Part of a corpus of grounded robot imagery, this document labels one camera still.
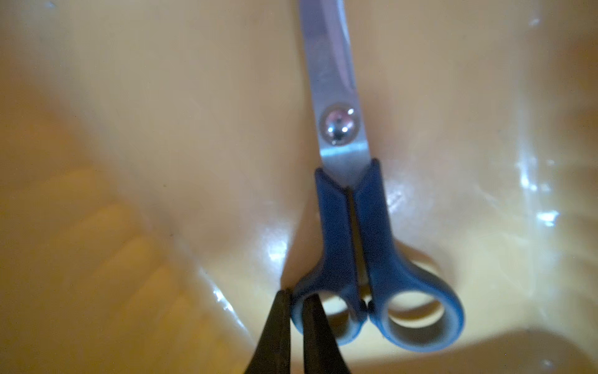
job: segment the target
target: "yellow container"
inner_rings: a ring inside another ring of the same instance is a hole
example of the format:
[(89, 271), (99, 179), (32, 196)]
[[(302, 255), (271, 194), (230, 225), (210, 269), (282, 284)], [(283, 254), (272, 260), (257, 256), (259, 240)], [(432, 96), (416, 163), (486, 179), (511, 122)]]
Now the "yellow container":
[[(354, 373), (598, 372), (597, 5), (346, 1), (393, 232), (467, 317), (426, 355), (366, 324)], [(0, 33), (0, 372), (243, 372), (321, 253), (296, 3), (6, 0)]]

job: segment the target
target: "finger hole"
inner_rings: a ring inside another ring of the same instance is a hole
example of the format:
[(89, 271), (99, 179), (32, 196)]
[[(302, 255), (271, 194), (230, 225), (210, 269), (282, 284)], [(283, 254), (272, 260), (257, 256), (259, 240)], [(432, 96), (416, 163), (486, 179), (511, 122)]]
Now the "finger hole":
[(337, 294), (327, 291), (318, 293), (328, 324), (335, 336), (341, 336), (349, 321), (349, 308), (347, 303)]
[(439, 301), (419, 291), (398, 293), (388, 305), (390, 319), (412, 329), (433, 325), (443, 314), (444, 307)]

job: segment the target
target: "plastic tub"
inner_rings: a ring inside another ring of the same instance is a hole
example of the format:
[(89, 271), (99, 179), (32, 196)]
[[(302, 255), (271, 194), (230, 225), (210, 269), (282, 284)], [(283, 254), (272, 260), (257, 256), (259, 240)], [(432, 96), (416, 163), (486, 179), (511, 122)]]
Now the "plastic tub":
[[(347, 1), (397, 241), (456, 344), (354, 373), (594, 373), (598, 3)], [(0, 368), (242, 372), (316, 263), (295, 2), (0, 5)], [(292, 327), (293, 370), (301, 336)]]

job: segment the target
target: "blue plastic handle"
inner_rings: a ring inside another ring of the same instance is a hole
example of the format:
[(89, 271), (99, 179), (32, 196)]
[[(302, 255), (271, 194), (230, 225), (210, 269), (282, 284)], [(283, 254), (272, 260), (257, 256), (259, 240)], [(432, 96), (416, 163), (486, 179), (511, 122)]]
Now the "blue plastic handle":
[[(442, 279), (412, 264), (395, 249), (382, 181), (380, 162), (374, 159), (353, 192), (372, 293), (368, 304), (370, 319), (389, 341), (401, 348), (438, 351), (461, 334), (465, 325), (463, 306)], [(406, 291), (419, 291), (436, 298), (442, 303), (444, 314), (426, 327), (409, 328), (395, 323), (388, 316), (389, 302)]]
[(303, 333), (301, 312), (305, 299), (322, 291), (340, 296), (347, 304), (349, 317), (342, 326), (331, 327), (338, 344), (342, 345), (357, 337), (368, 314), (359, 296), (347, 195), (322, 169), (316, 170), (315, 177), (324, 253), (316, 267), (295, 286), (291, 318), (297, 330)]
[[(465, 325), (465, 313), (453, 290), (437, 276), (415, 266), (395, 249), (386, 207), (380, 162), (372, 160), (353, 191), (359, 235), (364, 251), (372, 301), (361, 300), (355, 264), (349, 201), (346, 192), (322, 169), (316, 170), (316, 188), (324, 253), (316, 267), (295, 286), (291, 297), (291, 318), (303, 333), (301, 312), (310, 295), (327, 291), (347, 304), (348, 319), (332, 326), (338, 344), (347, 344), (361, 331), (367, 315), (389, 341), (416, 352), (432, 352), (452, 344)], [(393, 297), (407, 291), (431, 295), (443, 304), (444, 313), (434, 324), (404, 327), (392, 321), (388, 306)]]

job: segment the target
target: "scissor blade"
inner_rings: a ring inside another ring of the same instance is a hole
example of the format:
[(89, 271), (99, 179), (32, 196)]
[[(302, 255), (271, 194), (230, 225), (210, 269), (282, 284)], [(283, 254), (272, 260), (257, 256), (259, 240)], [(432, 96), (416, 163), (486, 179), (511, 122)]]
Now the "scissor blade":
[[(322, 165), (342, 187), (354, 187), (371, 160), (353, 74), (343, 1), (300, 0), (300, 16)], [(359, 126), (351, 142), (332, 145), (323, 138), (319, 128), (327, 110), (339, 104), (353, 110)]]

